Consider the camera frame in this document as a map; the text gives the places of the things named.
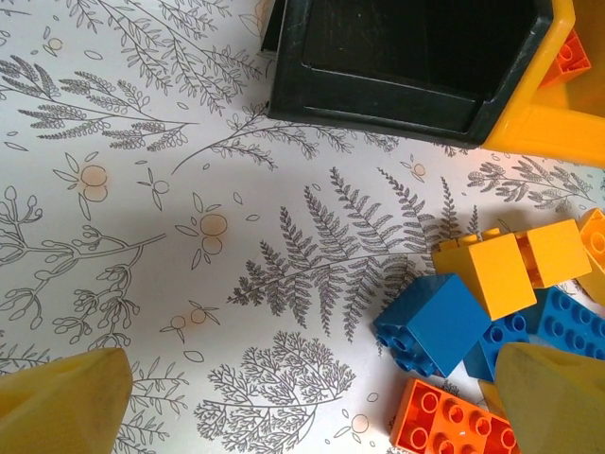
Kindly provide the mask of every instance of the yellow plastic object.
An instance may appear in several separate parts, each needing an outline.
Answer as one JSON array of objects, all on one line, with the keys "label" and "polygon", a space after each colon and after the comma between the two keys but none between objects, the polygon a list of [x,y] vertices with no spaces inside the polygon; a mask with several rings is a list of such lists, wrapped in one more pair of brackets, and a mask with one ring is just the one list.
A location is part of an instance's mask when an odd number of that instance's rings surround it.
[{"label": "yellow plastic object", "polygon": [[0,454],[109,454],[131,388],[119,348],[1,376]]},{"label": "yellow plastic object", "polygon": [[573,219],[516,234],[534,288],[549,288],[590,272],[590,263]]},{"label": "yellow plastic object", "polygon": [[484,380],[478,380],[478,383],[490,412],[500,416],[501,418],[507,419],[507,415],[504,413],[504,405],[500,400],[500,395],[498,394],[498,390],[495,385]]},{"label": "yellow plastic object", "polygon": [[500,235],[497,229],[466,236],[454,245],[451,240],[433,253],[437,273],[454,272],[469,288],[492,320],[536,303],[523,257],[514,234]]},{"label": "yellow plastic object", "polygon": [[579,277],[578,282],[593,300],[605,306],[605,216],[601,210],[595,208],[582,216],[579,220],[579,235],[591,271]]},{"label": "yellow plastic object", "polygon": [[[553,25],[483,148],[605,167],[605,1],[552,5]],[[539,88],[574,24],[592,69]]]},{"label": "yellow plastic object", "polygon": [[605,452],[605,361],[504,345],[495,384],[523,454]]}]

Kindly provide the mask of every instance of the yellow plastic bin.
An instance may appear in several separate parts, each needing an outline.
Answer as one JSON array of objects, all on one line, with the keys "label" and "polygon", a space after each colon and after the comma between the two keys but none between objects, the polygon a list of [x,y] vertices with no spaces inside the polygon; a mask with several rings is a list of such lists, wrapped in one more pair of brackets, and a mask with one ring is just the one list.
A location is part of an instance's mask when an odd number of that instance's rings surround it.
[{"label": "yellow plastic bin", "polygon": [[[555,20],[483,148],[605,167],[605,0],[552,0]],[[574,28],[592,69],[539,88]]]}]

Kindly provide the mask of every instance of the plastic toy brick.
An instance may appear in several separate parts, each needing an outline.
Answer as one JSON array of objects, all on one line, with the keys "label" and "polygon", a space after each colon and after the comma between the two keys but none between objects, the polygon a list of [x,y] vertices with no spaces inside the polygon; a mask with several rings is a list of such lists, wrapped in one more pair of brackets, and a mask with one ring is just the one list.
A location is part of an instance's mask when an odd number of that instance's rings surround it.
[{"label": "plastic toy brick", "polygon": [[454,272],[474,294],[492,320],[531,306],[536,302],[527,277],[523,256],[514,234],[498,229],[477,236],[449,240],[433,253],[437,272]]},{"label": "plastic toy brick", "polygon": [[505,343],[529,342],[526,320],[519,313],[510,314],[492,323],[479,342],[464,357],[468,375],[493,382],[495,362]]},{"label": "plastic toy brick", "polygon": [[578,33],[576,33],[575,29],[572,29],[557,58],[550,65],[540,86],[545,87],[556,83],[568,82],[585,73],[591,67],[592,65],[582,47]]},{"label": "plastic toy brick", "polygon": [[538,303],[521,313],[527,332],[560,350],[605,359],[605,320],[562,290],[536,290]]},{"label": "plastic toy brick", "polygon": [[376,338],[406,371],[448,376],[490,326],[455,274],[418,277],[374,320]]},{"label": "plastic toy brick", "polygon": [[504,413],[504,405],[502,404],[500,394],[498,394],[498,390],[495,385],[493,383],[483,380],[478,380],[477,383],[479,384],[479,388],[483,393],[483,400],[488,406],[490,412],[492,412],[496,416],[500,416],[501,418],[507,419],[507,415]]},{"label": "plastic toy brick", "polygon": [[579,220],[579,236],[591,271],[579,277],[578,282],[593,300],[605,306],[605,216],[601,210],[591,210]]},{"label": "plastic toy brick", "polygon": [[523,454],[602,453],[605,362],[530,343],[500,352],[495,382]]},{"label": "plastic toy brick", "polygon": [[515,234],[534,288],[549,288],[590,272],[573,219]]},{"label": "plastic toy brick", "polygon": [[414,454],[519,454],[510,424],[488,411],[410,379],[390,442]]}]

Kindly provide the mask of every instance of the botanical print tablecloth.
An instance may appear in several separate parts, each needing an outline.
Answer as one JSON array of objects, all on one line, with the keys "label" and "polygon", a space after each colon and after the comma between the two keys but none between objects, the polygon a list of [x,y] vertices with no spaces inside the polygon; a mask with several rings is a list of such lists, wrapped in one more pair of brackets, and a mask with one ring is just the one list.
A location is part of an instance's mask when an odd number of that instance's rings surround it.
[{"label": "botanical print tablecloth", "polygon": [[120,453],[393,453],[373,318],[440,240],[577,218],[603,173],[268,120],[256,3],[0,0],[0,374],[125,347]]}]

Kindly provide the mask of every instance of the black plastic bin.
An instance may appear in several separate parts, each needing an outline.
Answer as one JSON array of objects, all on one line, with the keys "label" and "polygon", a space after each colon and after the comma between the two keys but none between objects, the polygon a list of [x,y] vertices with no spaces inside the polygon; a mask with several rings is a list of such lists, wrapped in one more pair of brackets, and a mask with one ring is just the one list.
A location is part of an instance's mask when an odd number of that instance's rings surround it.
[{"label": "black plastic bin", "polygon": [[550,0],[276,0],[268,116],[479,146],[552,21]]}]

